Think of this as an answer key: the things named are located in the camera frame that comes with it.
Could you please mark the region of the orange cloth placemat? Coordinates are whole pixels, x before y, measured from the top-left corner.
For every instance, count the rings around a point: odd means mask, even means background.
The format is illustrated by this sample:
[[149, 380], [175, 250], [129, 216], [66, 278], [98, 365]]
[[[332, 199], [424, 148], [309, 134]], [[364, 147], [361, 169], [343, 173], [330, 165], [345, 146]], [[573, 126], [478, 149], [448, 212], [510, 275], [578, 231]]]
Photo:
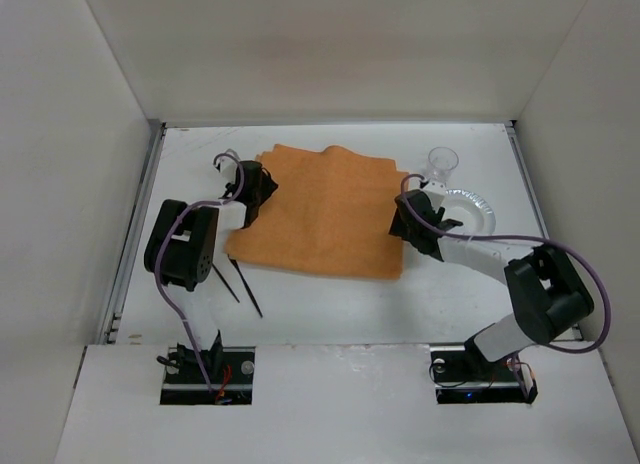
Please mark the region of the orange cloth placemat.
[[397, 280], [403, 242], [389, 233], [404, 172], [344, 147], [277, 144], [257, 158], [278, 188], [227, 239], [242, 263], [319, 276]]

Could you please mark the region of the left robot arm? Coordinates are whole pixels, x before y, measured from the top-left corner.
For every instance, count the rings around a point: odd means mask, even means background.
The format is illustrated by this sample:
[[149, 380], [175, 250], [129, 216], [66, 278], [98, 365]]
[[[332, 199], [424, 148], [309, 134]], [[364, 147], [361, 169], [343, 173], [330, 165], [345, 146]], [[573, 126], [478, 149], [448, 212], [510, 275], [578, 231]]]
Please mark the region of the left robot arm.
[[260, 207], [278, 189], [268, 170], [256, 160], [239, 160], [232, 152], [217, 155], [214, 168], [226, 180], [217, 200], [162, 202], [148, 239], [143, 264], [154, 276], [156, 287], [168, 306], [178, 315], [190, 345], [180, 345], [162, 363], [183, 373], [197, 373], [203, 383], [211, 383], [220, 372], [221, 340], [204, 350], [198, 343], [186, 312], [167, 292], [170, 285], [188, 292], [204, 282], [214, 268], [214, 251], [219, 232], [249, 228]]

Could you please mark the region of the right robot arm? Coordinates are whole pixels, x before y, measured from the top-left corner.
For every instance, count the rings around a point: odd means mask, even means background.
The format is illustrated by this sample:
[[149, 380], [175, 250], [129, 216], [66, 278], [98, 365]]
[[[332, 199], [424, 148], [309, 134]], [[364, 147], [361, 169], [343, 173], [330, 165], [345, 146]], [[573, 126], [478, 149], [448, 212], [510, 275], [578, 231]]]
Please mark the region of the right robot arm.
[[389, 234], [423, 255], [474, 270], [508, 290], [511, 313], [464, 342], [465, 364], [477, 373], [534, 345], [548, 346], [594, 310], [594, 299], [561, 245], [542, 238], [517, 246], [515, 238], [466, 236], [462, 223], [433, 206], [433, 193], [404, 191], [394, 199]]

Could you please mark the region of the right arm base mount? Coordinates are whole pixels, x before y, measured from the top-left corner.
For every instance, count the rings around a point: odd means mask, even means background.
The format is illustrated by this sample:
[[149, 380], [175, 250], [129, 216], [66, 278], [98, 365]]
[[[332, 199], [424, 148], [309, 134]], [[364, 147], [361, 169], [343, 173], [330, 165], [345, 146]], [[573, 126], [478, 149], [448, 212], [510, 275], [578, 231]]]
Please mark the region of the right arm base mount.
[[428, 374], [441, 405], [531, 405], [538, 397], [534, 371], [518, 354], [476, 366], [463, 345], [432, 346]]

